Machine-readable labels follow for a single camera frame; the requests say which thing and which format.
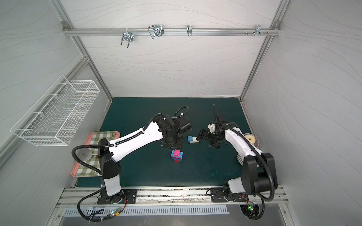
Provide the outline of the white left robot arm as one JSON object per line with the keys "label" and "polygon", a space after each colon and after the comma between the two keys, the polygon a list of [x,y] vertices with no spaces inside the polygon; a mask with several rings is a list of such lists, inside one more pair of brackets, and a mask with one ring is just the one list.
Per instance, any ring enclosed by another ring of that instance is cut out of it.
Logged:
{"label": "white left robot arm", "polygon": [[99,149],[100,175],[102,186],[105,187],[108,196],[121,193],[120,173],[118,164],[124,157],[139,148],[154,141],[161,141],[161,146],[170,150],[182,148],[182,139],[186,132],[192,131],[189,119],[184,115],[169,116],[167,114],[155,114],[147,124],[137,131],[116,140],[103,139],[99,144],[107,144],[108,147]]}

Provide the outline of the white long lego brick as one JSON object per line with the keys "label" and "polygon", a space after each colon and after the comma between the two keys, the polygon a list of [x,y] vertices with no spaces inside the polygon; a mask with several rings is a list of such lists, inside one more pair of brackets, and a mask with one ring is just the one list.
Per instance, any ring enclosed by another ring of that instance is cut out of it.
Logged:
{"label": "white long lego brick", "polygon": [[196,137],[193,137],[192,140],[190,141],[190,143],[199,143],[200,141],[197,140]]}

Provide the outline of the light blue long lego brick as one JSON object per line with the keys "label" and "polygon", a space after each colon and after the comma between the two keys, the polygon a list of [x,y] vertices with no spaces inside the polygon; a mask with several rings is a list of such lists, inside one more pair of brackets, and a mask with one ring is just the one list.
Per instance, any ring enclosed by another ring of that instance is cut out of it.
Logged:
{"label": "light blue long lego brick", "polygon": [[173,155],[173,151],[172,151],[171,157],[172,157],[172,158],[177,158],[177,159],[182,159],[182,158],[183,158],[183,152],[181,152],[181,154],[180,154],[179,157],[176,157],[176,156]]}

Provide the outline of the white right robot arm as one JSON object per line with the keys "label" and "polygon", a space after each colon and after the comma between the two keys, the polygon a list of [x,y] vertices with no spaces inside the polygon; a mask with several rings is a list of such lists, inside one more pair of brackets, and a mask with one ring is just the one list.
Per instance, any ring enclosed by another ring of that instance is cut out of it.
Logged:
{"label": "white right robot arm", "polygon": [[274,199],[278,187],[274,157],[255,147],[236,123],[228,122],[224,114],[214,113],[214,122],[199,136],[205,137],[209,146],[217,149],[223,141],[227,141],[241,157],[241,177],[230,179],[223,185],[225,199],[232,201],[239,194],[258,195],[267,202]]}

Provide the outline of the magenta small lego brick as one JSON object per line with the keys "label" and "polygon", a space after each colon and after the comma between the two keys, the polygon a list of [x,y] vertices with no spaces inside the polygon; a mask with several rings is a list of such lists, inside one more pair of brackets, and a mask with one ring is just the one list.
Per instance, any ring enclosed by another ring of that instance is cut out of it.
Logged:
{"label": "magenta small lego brick", "polygon": [[176,156],[176,157],[179,157],[180,154],[181,154],[180,150],[176,149],[176,150],[173,151],[173,155]]}

